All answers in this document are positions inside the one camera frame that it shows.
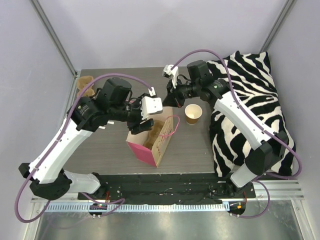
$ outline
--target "white wall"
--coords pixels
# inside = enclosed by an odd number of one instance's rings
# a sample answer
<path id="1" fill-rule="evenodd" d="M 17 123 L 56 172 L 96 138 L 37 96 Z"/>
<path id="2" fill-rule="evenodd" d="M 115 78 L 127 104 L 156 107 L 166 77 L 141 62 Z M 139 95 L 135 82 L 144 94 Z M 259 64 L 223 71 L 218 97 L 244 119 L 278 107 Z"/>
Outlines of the white wall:
<path id="1" fill-rule="evenodd" d="M 14 213 L 23 178 L 59 128 L 72 76 L 28 0 L 0 1 L 0 189 L 2 240 L 19 240 L 26 225 Z M 24 192 L 20 212 L 30 205 Z"/>
<path id="2" fill-rule="evenodd" d="M 76 69 L 159 67 L 260 50 L 286 0 L 40 0 Z M 190 57 L 198 60 L 201 55 Z M 202 59 L 213 57 L 208 53 Z"/>
<path id="3" fill-rule="evenodd" d="M 287 127 L 303 160 L 299 182 L 320 223 L 320 1 L 299 0 L 268 50 Z"/>

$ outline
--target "zebra print blanket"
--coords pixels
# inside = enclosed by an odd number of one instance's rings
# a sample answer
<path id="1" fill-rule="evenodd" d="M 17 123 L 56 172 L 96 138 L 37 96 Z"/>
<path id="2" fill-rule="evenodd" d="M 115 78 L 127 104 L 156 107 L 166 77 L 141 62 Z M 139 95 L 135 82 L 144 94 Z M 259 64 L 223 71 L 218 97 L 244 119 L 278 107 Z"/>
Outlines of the zebra print blanket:
<path id="1" fill-rule="evenodd" d="M 285 118 L 271 76 L 268 53 L 242 55 L 237 51 L 224 59 L 239 98 L 274 131 L 284 130 L 289 137 L 289 147 L 296 150 L 296 145 L 285 127 Z M 216 79 L 228 81 L 226 70 L 220 61 L 208 61 L 207 64 Z M 235 165 L 241 166 L 252 151 L 244 135 L 217 110 L 214 110 L 211 115 L 209 135 L 212 143 L 214 170 L 219 177 L 228 174 Z M 292 162 L 293 155 L 286 149 L 282 160 L 271 170 L 283 176 L 290 176 L 292 175 Z"/>

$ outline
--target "paper cup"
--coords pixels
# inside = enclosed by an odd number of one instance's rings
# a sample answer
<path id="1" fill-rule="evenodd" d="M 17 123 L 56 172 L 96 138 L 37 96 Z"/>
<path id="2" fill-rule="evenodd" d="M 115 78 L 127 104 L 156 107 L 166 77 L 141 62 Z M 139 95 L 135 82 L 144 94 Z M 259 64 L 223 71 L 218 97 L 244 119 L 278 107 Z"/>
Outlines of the paper cup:
<path id="1" fill-rule="evenodd" d="M 185 113 L 186 122 L 190 125 L 193 125 L 197 123 L 199 118 L 201 117 L 202 109 L 197 104 L 190 104 L 186 106 L 184 113 Z"/>

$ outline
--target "paper bag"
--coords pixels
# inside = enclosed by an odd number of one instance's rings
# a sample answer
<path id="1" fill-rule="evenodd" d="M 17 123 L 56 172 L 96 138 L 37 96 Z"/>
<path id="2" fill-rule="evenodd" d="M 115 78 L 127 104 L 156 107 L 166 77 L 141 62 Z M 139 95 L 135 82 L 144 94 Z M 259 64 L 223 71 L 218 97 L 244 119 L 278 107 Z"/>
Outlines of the paper bag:
<path id="1" fill-rule="evenodd" d="M 162 113 L 150 116 L 150 118 L 154 120 L 164 122 L 161 132 L 156 138 L 152 149 L 148 149 L 143 146 L 144 142 L 148 138 L 148 131 L 141 132 L 137 135 L 132 135 L 129 131 L 126 142 L 137 159 L 154 167 L 159 166 L 171 139 L 171 133 L 174 131 L 174 120 L 173 117 L 170 117 L 172 115 L 172 107 L 166 106 L 163 108 Z"/>

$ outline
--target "pink handle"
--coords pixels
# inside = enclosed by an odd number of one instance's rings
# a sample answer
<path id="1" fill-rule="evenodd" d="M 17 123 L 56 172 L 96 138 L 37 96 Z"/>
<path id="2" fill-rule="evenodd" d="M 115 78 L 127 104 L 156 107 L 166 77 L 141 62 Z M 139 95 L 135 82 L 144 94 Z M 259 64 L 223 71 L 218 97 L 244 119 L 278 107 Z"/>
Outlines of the pink handle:
<path id="1" fill-rule="evenodd" d="M 178 123 L 176 124 L 174 131 L 173 131 L 173 132 L 170 132 L 169 134 L 159 135 L 160 137 L 163 137 L 163 138 L 170 137 L 170 136 L 172 136 L 172 135 L 177 131 L 178 126 L 179 126 L 179 123 L 180 123 L 180 117 L 179 117 L 178 115 L 171 115 L 171 116 L 168 116 L 168 117 L 166 118 L 166 120 L 167 120 L 168 118 L 171 118 L 171 117 L 176 117 L 176 118 L 178 118 Z"/>

